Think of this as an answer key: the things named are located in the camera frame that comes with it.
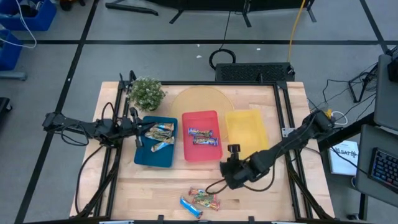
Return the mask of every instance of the wooden tabletop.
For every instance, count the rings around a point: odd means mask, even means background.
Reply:
[[[117,82],[103,82],[98,97],[98,103],[94,119],[101,116],[101,110],[107,102],[114,103],[117,93]],[[271,86],[213,86],[222,91],[233,103],[236,110],[259,109],[267,130],[269,145],[273,146],[282,138],[275,106],[274,92]],[[290,103],[292,105],[296,127],[309,114],[307,98],[303,83],[288,83]],[[161,106],[146,115],[167,116],[174,98],[190,86],[163,86],[167,96]],[[283,94],[280,92],[282,107],[285,113]],[[124,99],[121,102],[120,112],[123,110]],[[112,116],[111,110],[105,113],[107,118]],[[228,142],[222,142],[223,160],[228,157]],[[317,142],[311,140],[308,147],[318,150]],[[85,159],[98,148],[98,142],[90,141],[86,147]],[[135,137],[124,140],[119,175],[113,205],[112,219],[130,220],[156,220],[158,215],[164,215],[165,220],[196,220],[179,203],[180,196],[186,196],[190,187],[205,189],[209,184],[220,180],[219,162],[202,162],[192,164],[184,160],[182,139],[176,140],[174,163],[171,169],[140,166],[134,163],[136,151]],[[78,205],[80,210],[87,204],[98,188],[98,183],[103,166],[105,149],[91,158],[83,170],[80,180]],[[302,160],[307,178],[309,191],[325,211],[334,217],[330,194],[323,171],[322,161],[317,153],[303,150]],[[270,174],[256,183],[248,183],[249,186],[261,189],[267,186],[271,180]],[[304,206],[300,190],[297,188],[300,203],[301,216],[305,216]],[[101,214],[105,214],[108,191],[103,196]],[[222,221],[248,220],[248,216],[254,216],[256,221],[294,220],[292,199],[284,157],[278,158],[275,164],[275,182],[265,192],[252,192],[248,189],[226,189],[218,194],[221,200],[221,208],[217,212],[210,208],[202,208],[201,219]],[[71,215],[75,215],[72,205]]]

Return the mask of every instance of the yellow cable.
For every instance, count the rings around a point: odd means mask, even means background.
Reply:
[[[294,21],[292,34],[290,35],[289,54],[288,54],[288,56],[287,56],[287,62],[290,62],[290,54],[292,53],[293,36],[294,36],[294,32],[296,31],[297,23],[299,22],[301,12],[303,11],[304,4],[305,4],[305,0],[303,0],[303,2],[301,3],[300,10],[299,10],[299,12],[298,12],[298,14],[297,14],[297,17],[296,17],[296,21]]]

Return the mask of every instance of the green plant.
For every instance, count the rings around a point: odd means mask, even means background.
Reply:
[[[130,102],[134,102],[141,111],[156,110],[166,96],[161,87],[160,81],[154,78],[140,77],[132,83]]]

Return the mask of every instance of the gray floor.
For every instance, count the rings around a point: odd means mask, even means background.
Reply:
[[[222,39],[227,12],[184,12],[174,25],[168,21],[176,13],[155,4],[138,2],[159,11],[160,16],[107,9],[100,1],[88,40],[167,40]],[[385,40],[398,40],[396,0],[366,0]],[[79,40],[88,17],[86,7],[74,5],[71,12],[58,10],[48,32],[34,32],[39,40]],[[377,40],[357,0],[316,0],[312,23],[304,12],[297,26],[297,40]],[[297,10],[252,12],[253,27],[247,28],[242,16],[232,13],[227,39],[288,40]],[[15,32],[29,39],[26,32]],[[137,76],[159,80],[214,80],[208,57],[219,45],[85,45],[72,80],[63,113],[77,119],[91,120],[101,82],[118,80],[133,69]],[[25,82],[0,80],[0,96],[12,100],[14,110],[0,129],[0,219],[13,223],[32,174],[45,133],[44,115],[55,109],[77,45],[44,45],[22,51],[17,71],[27,72]],[[284,62],[287,45],[225,45],[233,50],[238,62]],[[326,79],[349,80],[377,61],[379,45],[294,45],[292,65],[296,80],[304,82],[308,97],[316,104],[323,101]],[[229,62],[227,55],[217,55],[216,62]],[[346,83],[331,83],[326,97],[347,88]],[[370,103],[365,102],[348,115],[349,123]],[[353,106],[345,91],[329,102],[329,108],[346,112]],[[58,136],[51,143],[39,183],[27,213],[26,222],[68,218],[78,169],[84,149],[64,144]],[[359,208],[359,193],[349,177],[326,177],[337,217],[344,218]],[[398,209],[376,199],[369,201],[368,220],[396,223]]]

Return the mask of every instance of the yellow tray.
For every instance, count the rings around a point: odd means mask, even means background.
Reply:
[[[225,116],[229,144],[240,144],[239,159],[268,149],[268,138],[259,110],[235,110]]]

